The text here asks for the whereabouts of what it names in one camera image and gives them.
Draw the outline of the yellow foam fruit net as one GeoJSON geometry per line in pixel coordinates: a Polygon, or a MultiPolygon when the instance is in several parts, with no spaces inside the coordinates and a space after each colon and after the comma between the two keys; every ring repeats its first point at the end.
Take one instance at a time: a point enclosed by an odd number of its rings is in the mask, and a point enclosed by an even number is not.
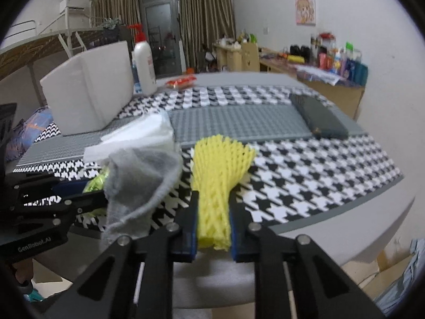
{"type": "Polygon", "coordinates": [[[256,151],[223,135],[199,140],[192,157],[192,191],[199,192],[197,245],[228,251],[231,247],[229,197],[248,172],[256,151]]]}

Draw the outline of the red snack packet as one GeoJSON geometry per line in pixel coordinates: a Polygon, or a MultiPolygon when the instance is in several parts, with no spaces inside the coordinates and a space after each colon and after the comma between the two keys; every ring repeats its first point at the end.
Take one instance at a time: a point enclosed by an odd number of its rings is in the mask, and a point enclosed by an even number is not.
{"type": "Polygon", "coordinates": [[[166,82],[166,87],[169,89],[187,89],[192,87],[197,81],[197,77],[193,74],[180,76],[166,82]]]}

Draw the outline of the white air conditioner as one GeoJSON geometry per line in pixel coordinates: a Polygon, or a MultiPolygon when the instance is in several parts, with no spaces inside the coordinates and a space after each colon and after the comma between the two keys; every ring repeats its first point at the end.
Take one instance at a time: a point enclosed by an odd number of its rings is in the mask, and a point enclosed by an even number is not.
{"type": "Polygon", "coordinates": [[[59,4],[59,12],[64,12],[65,9],[86,9],[89,2],[84,0],[63,0],[59,4]]]}

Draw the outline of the olive curtain left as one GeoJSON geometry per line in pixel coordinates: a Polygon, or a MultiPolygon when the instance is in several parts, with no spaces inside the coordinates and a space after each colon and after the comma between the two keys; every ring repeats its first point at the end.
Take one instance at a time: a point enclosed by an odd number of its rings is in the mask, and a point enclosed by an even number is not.
{"type": "Polygon", "coordinates": [[[91,22],[101,27],[105,37],[134,42],[136,31],[130,26],[141,24],[139,0],[90,0],[91,22]]]}

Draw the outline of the olive curtain right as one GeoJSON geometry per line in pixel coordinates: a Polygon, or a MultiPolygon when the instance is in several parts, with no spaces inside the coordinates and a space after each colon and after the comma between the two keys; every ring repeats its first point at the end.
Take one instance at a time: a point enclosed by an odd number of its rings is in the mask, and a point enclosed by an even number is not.
{"type": "Polygon", "coordinates": [[[203,45],[211,47],[222,36],[234,38],[232,0],[179,0],[180,31],[186,65],[197,67],[203,45]]]}

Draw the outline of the wooden smiley chair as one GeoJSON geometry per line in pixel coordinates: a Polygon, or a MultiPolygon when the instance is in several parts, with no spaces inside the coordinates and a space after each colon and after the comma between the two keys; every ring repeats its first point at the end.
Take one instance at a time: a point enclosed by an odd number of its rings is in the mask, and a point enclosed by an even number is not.
{"type": "Polygon", "coordinates": [[[259,47],[256,43],[243,43],[241,45],[243,71],[259,72],[259,47]]]}

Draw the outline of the wooden desk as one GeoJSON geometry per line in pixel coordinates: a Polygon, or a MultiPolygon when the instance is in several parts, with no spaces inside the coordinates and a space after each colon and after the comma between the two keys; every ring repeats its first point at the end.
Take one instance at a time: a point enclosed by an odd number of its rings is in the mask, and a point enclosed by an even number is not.
{"type": "MultiPolygon", "coordinates": [[[[243,71],[241,47],[236,49],[234,46],[216,43],[213,49],[220,70],[243,71]]],[[[269,48],[259,47],[259,63],[259,72],[285,74],[331,100],[349,117],[354,120],[358,118],[360,103],[365,92],[364,86],[313,66],[295,64],[269,48]]]]}

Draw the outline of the olive curtain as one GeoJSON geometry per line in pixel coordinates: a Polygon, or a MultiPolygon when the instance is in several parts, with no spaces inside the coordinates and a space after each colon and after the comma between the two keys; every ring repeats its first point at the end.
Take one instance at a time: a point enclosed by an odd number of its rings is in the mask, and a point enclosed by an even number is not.
{"type": "Polygon", "coordinates": [[[134,42],[136,31],[130,26],[141,24],[139,0],[90,0],[91,22],[101,27],[105,37],[134,42]]]}
{"type": "Polygon", "coordinates": [[[179,0],[180,31],[186,65],[197,67],[203,45],[211,47],[222,36],[234,38],[232,0],[179,0]]]}

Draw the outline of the dark grey pouch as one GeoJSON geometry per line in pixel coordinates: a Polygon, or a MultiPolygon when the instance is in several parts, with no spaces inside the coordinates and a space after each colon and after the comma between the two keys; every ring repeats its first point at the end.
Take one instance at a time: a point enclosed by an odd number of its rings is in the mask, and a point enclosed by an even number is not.
{"type": "Polygon", "coordinates": [[[344,140],[349,137],[349,130],[317,98],[291,94],[289,99],[316,138],[344,140]]]}

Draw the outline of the grey fuzzy cloth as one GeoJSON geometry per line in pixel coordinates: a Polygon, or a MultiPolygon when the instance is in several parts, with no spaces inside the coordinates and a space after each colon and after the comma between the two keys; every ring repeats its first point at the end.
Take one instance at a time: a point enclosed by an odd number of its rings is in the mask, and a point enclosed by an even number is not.
{"type": "Polygon", "coordinates": [[[121,236],[137,240],[149,234],[152,215],[180,180],[182,167],[181,153],[175,150],[128,148],[109,155],[101,250],[121,236]]]}

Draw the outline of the white styrofoam box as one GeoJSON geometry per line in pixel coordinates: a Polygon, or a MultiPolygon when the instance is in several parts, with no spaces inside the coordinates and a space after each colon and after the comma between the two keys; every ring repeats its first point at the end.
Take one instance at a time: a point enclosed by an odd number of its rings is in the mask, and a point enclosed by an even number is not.
{"type": "Polygon", "coordinates": [[[62,135],[106,128],[132,99],[133,84],[125,41],[79,53],[40,80],[62,135]]]}

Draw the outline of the white pump bottle red top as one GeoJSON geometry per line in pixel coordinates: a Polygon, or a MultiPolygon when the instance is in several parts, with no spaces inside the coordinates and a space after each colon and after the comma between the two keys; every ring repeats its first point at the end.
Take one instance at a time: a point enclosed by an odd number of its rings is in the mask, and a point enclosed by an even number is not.
{"type": "Polygon", "coordinates": [[[139,96],[151,96],[157,91],[151,47],[143,31],[142,24],[131,24],[127,28],[135,31],[135,46],[132,51],[135,94],[139,96]]]}

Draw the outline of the anime girl wall poster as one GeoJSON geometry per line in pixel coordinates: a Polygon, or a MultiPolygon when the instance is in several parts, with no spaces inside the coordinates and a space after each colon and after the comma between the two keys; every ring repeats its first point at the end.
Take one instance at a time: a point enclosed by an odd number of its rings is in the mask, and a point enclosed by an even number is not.
{"type": "Polygon", "coordinates": [[[295,0],[295,22],[298,25],[316,24],[316,0],[295,0]]]}

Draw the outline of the blue plaid quilt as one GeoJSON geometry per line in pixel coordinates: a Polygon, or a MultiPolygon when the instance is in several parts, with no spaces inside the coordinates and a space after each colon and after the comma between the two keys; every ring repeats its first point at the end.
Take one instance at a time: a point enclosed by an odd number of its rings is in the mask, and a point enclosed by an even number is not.
{"type": "Polygon", "coordinates": [[[19,160],[52,122],[53,116],[49,106],[35,110],[27,120],[20,120],[6,144],[6,163],[19,160]]]}

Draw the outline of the white metal bunk bed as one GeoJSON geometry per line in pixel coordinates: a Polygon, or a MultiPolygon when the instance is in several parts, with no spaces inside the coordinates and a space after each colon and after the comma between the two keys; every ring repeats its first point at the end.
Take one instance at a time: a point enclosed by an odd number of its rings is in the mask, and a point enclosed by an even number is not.
{"type": "Polygon", "coordinates": [[[58,16],[39,31],[33,19],[12,25],[19,31],[6,36],[7,39],[26,32],[35,35],[1,49],[1,79],[29,68],[32,86],[40,106],[46,104],[39,81],[35,78],[34,63],[42,58],[64,51],[69,58],[96,46],[125,41],[131,50],[135,44],[129,26],[120,19],[101,18],[86,14],[83,7],[64,7],[58,16]]]}

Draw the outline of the houndstooth table mat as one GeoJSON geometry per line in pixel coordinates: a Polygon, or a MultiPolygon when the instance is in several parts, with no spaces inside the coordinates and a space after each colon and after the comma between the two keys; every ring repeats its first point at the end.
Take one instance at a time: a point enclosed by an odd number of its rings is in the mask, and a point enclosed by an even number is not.
{"type": "Polygon", "coordinates": [[[183,158],[181,179],[157,206],[148,229],[170,223],[191,192],[220,174],[241,178],[236,198],[269,226],[325,219],[402,180],[401,170],[355,122],[309,89],[284,86],[201,87],[137,98],[108,126],[112,132],[149,112],[166,112],[183,158]],[[344,139],[313,137],[290,94],[311,96],[349,130],[344,139]]]}

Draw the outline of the glass balcony door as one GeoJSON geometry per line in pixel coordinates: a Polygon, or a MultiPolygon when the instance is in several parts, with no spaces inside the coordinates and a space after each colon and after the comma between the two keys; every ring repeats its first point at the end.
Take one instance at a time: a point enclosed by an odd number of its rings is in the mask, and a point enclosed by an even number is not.
{"type": "Polygon", "coordinates": [[[151,47],[157,78],[182,72],[179,0],[139,0],[143,31],[151,47]]]}

